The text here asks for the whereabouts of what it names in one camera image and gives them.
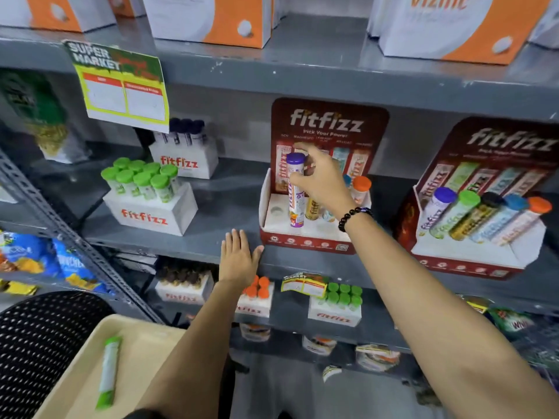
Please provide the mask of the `white cardboard tube holder box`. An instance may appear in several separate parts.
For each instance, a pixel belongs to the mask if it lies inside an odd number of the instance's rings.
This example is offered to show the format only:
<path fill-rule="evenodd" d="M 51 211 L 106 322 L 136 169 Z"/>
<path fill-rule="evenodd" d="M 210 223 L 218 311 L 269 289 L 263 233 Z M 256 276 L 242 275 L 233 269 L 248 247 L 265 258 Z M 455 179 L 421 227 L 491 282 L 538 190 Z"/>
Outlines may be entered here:
<path fill-rule="evenodd" d="M 169 142 L 154 142 L 149 147 L 151 157 L 161 165 L 174 165 L 178 176 L 210 179 L 218 163 L 218 151 L 214 140 L 209 139 L 203 146 L 187 146 Z"/>
<path fill-rule="evenodd" d="M 275 291 L 275 284 L 270 281 L 273 285 L 272 299 L 270 300 L 257 300 L 249 299 L 241 294 L 235 309 L 235 313 L 240 315 L 249 315 L 260 318 L 269 318 L 272 310 L 273 295 Z"/>
<path fill-rule="evenodd" d="M 204 277 L 202 278 L 202 287 L 200 289 L 183 286 L 174 287 L 170 284 L 163 285 L 157 282 L 155 292 L 163 301 L 201 306 L 208 300 L 214 286 L 212 271 L 203 270 L 202 274 Z"/>
<path fill-rule="evenodd" d="M 118 196 L 110 190 L 103 201 L 116 221 L 128 227 L 183 236 L 198 211 L 192 186 L 181 185 L 178 195 L 168 202 L 143 197 Z"/>
<path fill-rule="evenodd" d="M 362 306 L 339 307 L 329 304 L 325 299 L 309 297 L 308 319 L 329 324 L 355 328 L 362 319 Z"/>

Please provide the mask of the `green white tablet tube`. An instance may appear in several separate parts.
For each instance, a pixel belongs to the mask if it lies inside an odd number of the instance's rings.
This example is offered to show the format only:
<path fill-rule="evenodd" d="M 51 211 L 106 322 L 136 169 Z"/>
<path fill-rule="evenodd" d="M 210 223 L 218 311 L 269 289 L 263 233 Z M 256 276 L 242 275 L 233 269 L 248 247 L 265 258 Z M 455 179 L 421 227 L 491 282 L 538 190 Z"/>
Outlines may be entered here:
<path fill-rule="evenodd" d="M 98 411 L 108 409 L 114 403 L 118 356 L 121 344 L 121 336 L 113 336 L 105 341 L 98 398 L 95 406 L 95 409 Z"/>

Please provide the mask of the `green yellow shelf price sign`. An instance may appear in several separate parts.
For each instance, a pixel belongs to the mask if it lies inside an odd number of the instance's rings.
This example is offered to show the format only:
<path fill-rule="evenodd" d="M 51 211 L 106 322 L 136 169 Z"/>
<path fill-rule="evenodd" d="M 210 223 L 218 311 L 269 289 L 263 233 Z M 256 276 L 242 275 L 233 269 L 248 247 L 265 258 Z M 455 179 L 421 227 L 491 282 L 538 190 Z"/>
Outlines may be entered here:
<path fill-rule="evenodd" d="M 89 118 L 169 133 L 169 103 L 158 57 L 92 42 L 62 43 Z"/>

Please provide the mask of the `person's right hand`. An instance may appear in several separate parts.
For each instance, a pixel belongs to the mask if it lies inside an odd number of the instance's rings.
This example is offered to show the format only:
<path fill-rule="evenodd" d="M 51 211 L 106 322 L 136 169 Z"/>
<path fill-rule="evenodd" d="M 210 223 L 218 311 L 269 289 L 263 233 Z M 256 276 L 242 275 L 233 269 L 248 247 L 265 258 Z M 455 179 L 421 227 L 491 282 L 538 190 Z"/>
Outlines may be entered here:
<path fill-rule="evenodd" d="M 315 176 L 316 187 L 313 193 L 307 194 L 324 206 L 337 220 L 350 217 L 350 211 L 355 211 L 357 204 L 346 188 L 334 159 L 310 143 L 297 142 L 294 147 L 306 151 L 314 163 L 311 175 Z"/>

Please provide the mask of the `beige plastic tray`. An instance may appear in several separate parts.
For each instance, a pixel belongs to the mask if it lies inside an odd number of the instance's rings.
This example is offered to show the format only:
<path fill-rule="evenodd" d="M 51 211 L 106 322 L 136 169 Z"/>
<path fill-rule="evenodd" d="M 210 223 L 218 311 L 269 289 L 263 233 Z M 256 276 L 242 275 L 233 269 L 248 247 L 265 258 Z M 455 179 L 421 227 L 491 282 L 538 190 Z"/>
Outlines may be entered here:
<path fill-rule="evenodd" d="M 52 388 L 33 419 L 122 419 L 136 408 L 185 330 L 121 315 L 104 318 Z M 108 339 L 121 337 L 114 403 L 96 409 Z"/>

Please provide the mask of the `blue snack packet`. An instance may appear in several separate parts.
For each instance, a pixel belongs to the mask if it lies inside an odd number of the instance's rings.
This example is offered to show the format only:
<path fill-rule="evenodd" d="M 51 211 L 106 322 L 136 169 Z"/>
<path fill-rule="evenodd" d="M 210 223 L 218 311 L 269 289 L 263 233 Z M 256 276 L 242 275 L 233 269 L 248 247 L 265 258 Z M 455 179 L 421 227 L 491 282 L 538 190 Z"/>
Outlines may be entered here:
<path fill-rule="evenodd" d="M 0 251 L 19 271 L 61 277 L 61 268 L 50 239 L 0 232 Z"/>
<path fill-rule="evenodd" d="M 67 248 L 59 239 L 52 239 L 63 279 L 70 285 L 99 294 L 114 295 L 80 260 L 73 248 Z"/>

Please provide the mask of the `green drink powder packet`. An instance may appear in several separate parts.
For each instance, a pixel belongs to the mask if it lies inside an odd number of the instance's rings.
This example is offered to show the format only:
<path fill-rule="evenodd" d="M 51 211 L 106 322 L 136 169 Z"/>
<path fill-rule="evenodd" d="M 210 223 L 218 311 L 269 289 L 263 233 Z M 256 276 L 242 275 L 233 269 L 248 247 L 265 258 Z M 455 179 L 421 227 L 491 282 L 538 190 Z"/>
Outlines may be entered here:
<path fill-rule="evenodd" d="M 492 323 L 507 336 L 516 336 L 535 326 L 531 315 L 515 310 L 490 308 L 486 313 Z"/>

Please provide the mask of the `person's left forearm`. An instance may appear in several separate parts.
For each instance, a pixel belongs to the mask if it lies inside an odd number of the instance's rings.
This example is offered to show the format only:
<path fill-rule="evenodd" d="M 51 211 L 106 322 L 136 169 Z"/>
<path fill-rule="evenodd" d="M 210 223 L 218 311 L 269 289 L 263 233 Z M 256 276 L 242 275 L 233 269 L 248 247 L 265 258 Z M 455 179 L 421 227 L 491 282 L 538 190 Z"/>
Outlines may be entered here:
<path fill-rule="evenodd" d="M 219 419 L 220 387 L 236 306 L 247 280 L 219 281 L 159 368 L 139 404 L 123 419 Z"/>

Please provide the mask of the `yellow snack packet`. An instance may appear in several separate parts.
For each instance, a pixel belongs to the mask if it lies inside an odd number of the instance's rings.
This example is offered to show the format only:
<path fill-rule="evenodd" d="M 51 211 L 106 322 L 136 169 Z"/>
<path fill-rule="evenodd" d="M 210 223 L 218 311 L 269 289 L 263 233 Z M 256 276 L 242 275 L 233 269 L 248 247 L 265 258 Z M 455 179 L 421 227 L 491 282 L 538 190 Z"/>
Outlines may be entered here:
<path fill-rule="evenodd" d="M 30 297 L 34 296 L 38 290 L 38 285 L 0 279 L 0 294 Z"/>

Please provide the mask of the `cluster of orange cap tubes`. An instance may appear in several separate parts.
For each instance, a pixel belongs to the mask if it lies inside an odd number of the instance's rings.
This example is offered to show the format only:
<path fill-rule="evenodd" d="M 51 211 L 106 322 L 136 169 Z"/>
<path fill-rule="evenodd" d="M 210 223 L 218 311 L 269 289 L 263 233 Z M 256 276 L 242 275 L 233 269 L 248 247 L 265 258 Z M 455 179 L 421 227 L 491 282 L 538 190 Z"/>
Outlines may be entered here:
<path fill-rule="evenodd" d="M 252 283 L 243 290 L 242 295 L 249 299 L 270 300 L 272 299 L 273 285 L 267 276 L 255 275 Z"/>

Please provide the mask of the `green cap tablet tube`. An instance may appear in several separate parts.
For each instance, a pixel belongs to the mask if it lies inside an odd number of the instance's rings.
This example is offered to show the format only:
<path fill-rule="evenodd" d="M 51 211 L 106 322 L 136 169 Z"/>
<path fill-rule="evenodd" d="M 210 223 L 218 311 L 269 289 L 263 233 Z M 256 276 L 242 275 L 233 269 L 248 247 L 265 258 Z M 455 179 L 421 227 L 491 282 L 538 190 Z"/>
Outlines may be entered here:
<path fill-rule="evenodd" d="M 451 229 L 476 207 L 481 201 L 480 196 L 471 190 L 462 190 L 458 193 L 457 200 L 447 209 L 441 218 L 429 230 L 436 239 L 443 239 Z"/>

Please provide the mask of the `red cardboard display box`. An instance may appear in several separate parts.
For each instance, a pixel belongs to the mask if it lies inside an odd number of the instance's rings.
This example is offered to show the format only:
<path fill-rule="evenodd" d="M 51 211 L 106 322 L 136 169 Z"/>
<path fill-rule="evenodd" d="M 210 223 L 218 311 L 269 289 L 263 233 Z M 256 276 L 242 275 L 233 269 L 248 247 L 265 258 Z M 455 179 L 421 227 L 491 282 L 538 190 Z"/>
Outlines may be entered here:
<path fill-rule="evenodd" d="M 289 218 L 287 155 L 305 154 L 304 175 L 313 165 L 308 154 L 295 148 L 297 142 L 315 145 L 328 154 L 343 175 L 367 176 L 388 126 L 390 114 L 379 106 L 278 98 L 271 109 L 270 168 L 259 201 L 261 239 L 276 245 L 331 253 L 354 254 L 349 237 L 338 229 L 338 221 L 324 206 L 315 221 L 304 218 L 304 226 L 293 228 Z"/>
<path fill-rule="evenodd" d="M 454 126 L 419 181 L 410 189 L 397 214 L 394 237 L 424 267 L 432 271 L 509 279 L 534 262 L 543 245 L 543 218 L 559 213 L 559 202 L 539 193 L 559 171 L 559 124 L 524 120 L 469 117 Z M 523 235 L 505 246 L 481 244 L 470 237 L 443 239 L 430 232 L 419 237 L 417 226 L 434 191 L 447 187 L 459 193 L 471 190 L 480 197 L 487 191 L 505 197 L 540 196 L 552 211 Z"/>

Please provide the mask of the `purple cap tablet tube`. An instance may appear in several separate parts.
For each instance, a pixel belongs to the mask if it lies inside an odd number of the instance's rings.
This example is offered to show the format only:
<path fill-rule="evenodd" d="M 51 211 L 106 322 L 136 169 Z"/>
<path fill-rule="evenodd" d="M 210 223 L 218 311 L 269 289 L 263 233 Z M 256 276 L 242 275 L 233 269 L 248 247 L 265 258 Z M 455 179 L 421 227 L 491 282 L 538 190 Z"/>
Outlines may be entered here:
<path fill-rule="evenodd" d="M 291 182 L 291 175 L 304 175 L 305 160 L 306 156 L 301 152 L 292 152 L 286 156 L 287 177 L 289 179 L 289 218 L 290 226 L 293 228 L 304 226 L 305 192 Z"/>
<path fill-rule="evenodd" d="M 457 192 L 450 188 L 440 187 L 436 189 L 420 216 L 417 235 L 419 237 L 425 236 L 445 210 L 456 201 L 457 197 Z"/>

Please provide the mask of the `person's right forearm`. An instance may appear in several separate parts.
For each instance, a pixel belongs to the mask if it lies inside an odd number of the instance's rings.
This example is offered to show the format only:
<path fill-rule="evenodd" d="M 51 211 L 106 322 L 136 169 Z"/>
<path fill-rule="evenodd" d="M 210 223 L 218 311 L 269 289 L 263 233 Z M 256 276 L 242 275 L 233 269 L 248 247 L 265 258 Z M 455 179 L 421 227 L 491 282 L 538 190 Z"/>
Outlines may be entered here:
<path fill-rule="evenodd" d="M 483 315 L 364 212 L 342 220 L 438 398 L 458 419 L 559 419 L 559 394 Z"/>

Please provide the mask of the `orange and white carton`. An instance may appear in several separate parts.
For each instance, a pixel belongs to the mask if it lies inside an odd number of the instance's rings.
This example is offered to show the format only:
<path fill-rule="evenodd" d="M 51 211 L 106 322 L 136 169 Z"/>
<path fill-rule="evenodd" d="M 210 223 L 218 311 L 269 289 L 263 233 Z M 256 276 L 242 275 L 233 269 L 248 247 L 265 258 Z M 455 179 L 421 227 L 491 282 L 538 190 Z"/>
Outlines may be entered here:
<path fill-rule="evenodd" d="M 115 16 L 138 18 L 146 16 L 143 0 L 108 0 Z"/>
<path fill-rule="evenodd" d="M 0 0 L 0 26 L 86 33 L 117 23 L 108 0 Z"/>
<path fill-rule="evenodd" d="M 374 0 L 367 36 L 388 57 L 509 65 L 552 0 Z"/>
<path fill-rule="evenodd" d="M 543 48 L 559 50 L 559 0 L 550 0 L 547 10 L 527 42 Z"/>
<path fill-rule="evenodd" d="M 262 49 L 277 0 L 143 0 L 154 38 Z"/>

